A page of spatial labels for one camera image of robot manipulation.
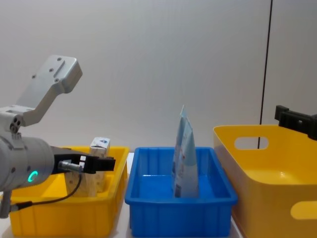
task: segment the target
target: white wall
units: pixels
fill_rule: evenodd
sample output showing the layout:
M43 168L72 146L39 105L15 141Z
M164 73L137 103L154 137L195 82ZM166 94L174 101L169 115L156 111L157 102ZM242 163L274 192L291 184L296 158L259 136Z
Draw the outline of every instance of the white wall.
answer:
M263 123L275 106L317 114L317 1L273 2Z
M47 56L72 56L82 79L23 135L173 146L185 104L196 145L213 146L214 126L259 123L269 4L3 0L0 106L15 103Z

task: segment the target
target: table surface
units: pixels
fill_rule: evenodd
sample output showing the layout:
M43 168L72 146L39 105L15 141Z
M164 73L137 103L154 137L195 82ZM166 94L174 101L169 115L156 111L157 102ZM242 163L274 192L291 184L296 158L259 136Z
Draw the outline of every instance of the table surface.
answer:
M131 171L133 155L134 153L129 153L129 156L127 158L128 174ZM111 235L108 236L109 238L132 238L131 231L129 228L129 214L129 206L125 204L123 201L120 214L116 218L116 225L113 228ZM11 231L9 218L0 220L0 234L2 238L14 237ZM229 238L243 238L232 218Z

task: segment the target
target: blue plastic tray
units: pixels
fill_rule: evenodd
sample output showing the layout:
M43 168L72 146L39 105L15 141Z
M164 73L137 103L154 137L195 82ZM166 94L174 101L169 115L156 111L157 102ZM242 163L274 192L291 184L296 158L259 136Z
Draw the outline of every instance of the blue plastic tray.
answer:
M200 198L173 198L174 148L135 150L125 202L135 237L224 237L237 195L213 149L197 147Z

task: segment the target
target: basket handle hole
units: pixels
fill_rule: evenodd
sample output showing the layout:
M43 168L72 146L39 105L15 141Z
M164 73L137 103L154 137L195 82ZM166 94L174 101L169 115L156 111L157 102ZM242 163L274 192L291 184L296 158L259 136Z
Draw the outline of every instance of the basket handle hole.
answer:
M266 149L268 140L266 137L239 137L234 141L234 146L238 150L256 150L260 139L259 149Z
M291 208L291 216L296 220L317 219L317 201L298 202Z

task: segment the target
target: yellow storage basket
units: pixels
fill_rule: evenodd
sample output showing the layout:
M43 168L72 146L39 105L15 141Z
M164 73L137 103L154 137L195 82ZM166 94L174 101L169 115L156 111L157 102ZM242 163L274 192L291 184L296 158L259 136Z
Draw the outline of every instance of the yellow storage basket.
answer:
M259 136L265 149L235 147ZM245 238L317 237L317 141L276 125L219 126L214 149L238 194L233 217Z
M89 152L89 147L70 147ZM10 214L15 236L87 236L110 234L124 197L127 180L127 147L111 147L108 155L116 159L114 171L106 172L104 192L97 197L70 197L64 201L33 206ZM45 201L66 196L63 174L50 176L44 183L13 191L12 203Z

